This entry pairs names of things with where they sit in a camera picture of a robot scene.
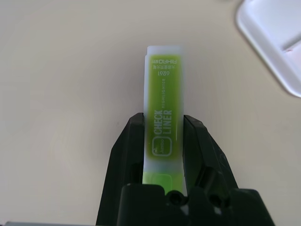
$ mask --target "clamp jaw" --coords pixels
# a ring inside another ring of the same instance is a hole
[[[223,151],[203,123],[184,116],[187,196],[142,184],[144,116],[131,117],[112,148],[96,225],[273,226],[255,190],[239,189]]]

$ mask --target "white plastic container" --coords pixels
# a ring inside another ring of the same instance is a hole
[[[245,0],[237,24],[283,86],[301,97],[301,0]]]

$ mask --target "desk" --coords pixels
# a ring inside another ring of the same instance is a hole
[[[143,111],[146,48],[182,44],[185,114],[277,225],[300,225],[301,99],[239,33],[239,4],[1,1],[0,223],[93,225],[111,147]]]

